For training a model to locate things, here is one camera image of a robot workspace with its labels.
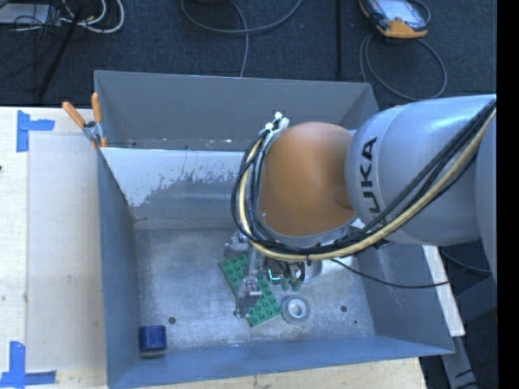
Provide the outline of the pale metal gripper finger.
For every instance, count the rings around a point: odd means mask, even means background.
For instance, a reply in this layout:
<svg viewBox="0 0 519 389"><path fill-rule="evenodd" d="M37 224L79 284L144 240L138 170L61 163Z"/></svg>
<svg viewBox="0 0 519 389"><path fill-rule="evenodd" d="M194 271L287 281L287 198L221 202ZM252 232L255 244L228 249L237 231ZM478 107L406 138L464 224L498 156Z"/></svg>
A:
<svg viewBox="0 0 519 389"><path fill-rule="evenodd" d="M240 280L235 298L234 316L246 318L249 309L252 308L258 299L263 295L259 281L254 276L245 276Z"/></svg>
<svg viewBox="0 0 519 389"><path fill-rule="evenodd" d="M233 233L229 240L224 244L224 256L233 258L248 250L248 241L242 237L241 233Z"/></svg>

